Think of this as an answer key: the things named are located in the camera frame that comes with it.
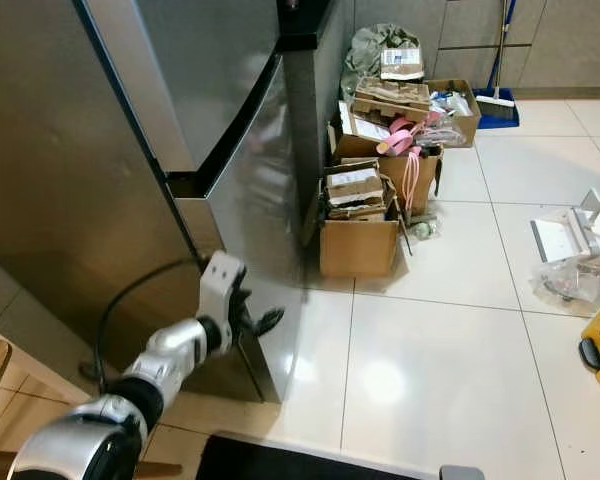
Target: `stainless steel refrigerator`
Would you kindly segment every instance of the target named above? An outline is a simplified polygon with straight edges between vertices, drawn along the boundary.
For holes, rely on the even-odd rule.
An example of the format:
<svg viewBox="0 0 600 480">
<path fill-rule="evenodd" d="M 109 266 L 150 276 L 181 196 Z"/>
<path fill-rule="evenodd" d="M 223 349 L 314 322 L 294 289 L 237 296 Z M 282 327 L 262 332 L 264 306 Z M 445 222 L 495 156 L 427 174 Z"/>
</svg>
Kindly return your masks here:
<svg viewBox="0 0 600 480">
<path fill-rule="evenodd" d="M 252 401 L 283 398 L 302 296 L 277 37 L 274 0 L 0 0 L 0 264 L 92 342 L 128 283 L 226 249 L 252 315 L 286 313 L 187 388 Z M 125 300 L 106 358 L 122 368 L 192 315 L 198 278 L 172 270 Z"/>
</svg>

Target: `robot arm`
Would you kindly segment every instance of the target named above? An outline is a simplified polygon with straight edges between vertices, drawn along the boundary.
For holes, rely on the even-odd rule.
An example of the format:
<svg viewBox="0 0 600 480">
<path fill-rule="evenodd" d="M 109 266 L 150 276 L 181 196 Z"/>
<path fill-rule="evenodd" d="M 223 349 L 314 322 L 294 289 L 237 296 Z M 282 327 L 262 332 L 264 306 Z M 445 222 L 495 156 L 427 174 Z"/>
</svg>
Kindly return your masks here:
<svg viewBox="0 0 600 480">
<path fill-rule="evenodd" d="M 253 322 L 241 290 L 246 268 L 216 252 L 200 280 L 195 318 L 158 330 L 122 377 L 96 400 L 34 433 L 18 452 L 13 480 L 131 479 L 149 432 L 184 379 L 210 355 L 222 355 L 241 331 L 261 335 L 283 310 Z"/>
</svg>

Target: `white tile floor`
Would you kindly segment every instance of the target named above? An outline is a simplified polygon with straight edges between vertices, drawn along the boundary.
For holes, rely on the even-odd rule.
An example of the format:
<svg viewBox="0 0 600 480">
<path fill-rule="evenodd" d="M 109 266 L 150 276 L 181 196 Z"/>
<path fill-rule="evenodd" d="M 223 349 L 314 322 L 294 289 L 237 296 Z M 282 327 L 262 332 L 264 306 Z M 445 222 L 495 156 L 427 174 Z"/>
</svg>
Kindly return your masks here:
<svg viewBox="0 0 600 480">
<path fill-rule="evenodd" d="M 445 154 L 441 235 L 399 255 L 394 276 L 325 280 L 311 266 L 281 407 L 182 394 L 145 458 L 193 478 L 207 435 L 230 431 L 423 479 L 456 463 L 487 479 L 600 480 L 600 385 L 577 354 L 587 319 L 528 281 L 540 261 L 529 220 L 579 203 L 600 176 L 600 101 L 519 109 L 522 127 Z M 17 372 L 9 381 L 19 391 L 0 390 L 0 429 L 25 400 L 44 418 L 66 408 Z"/>
</svg>

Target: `black mat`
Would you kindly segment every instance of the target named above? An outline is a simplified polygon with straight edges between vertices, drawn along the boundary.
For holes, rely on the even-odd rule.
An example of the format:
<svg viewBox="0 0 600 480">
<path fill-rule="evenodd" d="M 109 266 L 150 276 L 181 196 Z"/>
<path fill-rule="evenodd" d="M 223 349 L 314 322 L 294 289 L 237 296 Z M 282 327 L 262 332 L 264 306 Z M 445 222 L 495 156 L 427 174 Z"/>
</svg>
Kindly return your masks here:
<svg viewBox="0 0 600 480">
<path fill-rule="evenodd" d="M 212 436 L 202 454 L 197 480 L 416 480 L 304 453 L 261 447 Z"/>
</svg>

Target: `black cable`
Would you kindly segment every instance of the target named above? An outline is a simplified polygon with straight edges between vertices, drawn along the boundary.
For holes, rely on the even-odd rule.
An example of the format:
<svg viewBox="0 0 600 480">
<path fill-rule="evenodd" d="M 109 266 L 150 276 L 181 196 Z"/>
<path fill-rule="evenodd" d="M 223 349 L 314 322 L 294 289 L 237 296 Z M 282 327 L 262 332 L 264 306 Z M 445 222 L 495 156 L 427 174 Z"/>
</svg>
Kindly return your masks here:
<svg viewBox="0 0 600 480">
<path fill-rule="evenodd" d="M 118 294 L 115 297 L 113 297 L 113 299 L 109 302 L 107 308 L 102 314 L 102 317 L 100 318 L 100 323 L 98 323 L 98 333 L 96 335 L 96 341 L 93 345 L 94 371 L 88 372 L 85 366 L 80 367 L 80 373 L 82 373 L 84 376 L 92 378 L 95 377 L 98 380 L 98 389 L 100 390 L 100 394 L 105 393 L 107 389 L 107 378 L 104 372 L 104 362 L 102 360 L 102 342 L 104 339 L 105 327 L 109 322 L 109 318 L 111 317 L 111 312 L 113 311 L 113 309 L 124 299 L 124 297 L 126 297 L 133 290 L 143 285 L 147 281 L 151 280 L 152 278 L 157 277 L 158 275 L 161 275 L 164 272 L 167 272 L 168 270 L 171 270 L 173 268 L 196 263 L 196 260 L 193 258 L 185 258 L 162 265 L 161 267 L 151 270 L 149 273 L 131 282 L 125 288 L 120 290 L 120 292 L 118 292 Z"/>
</svg>

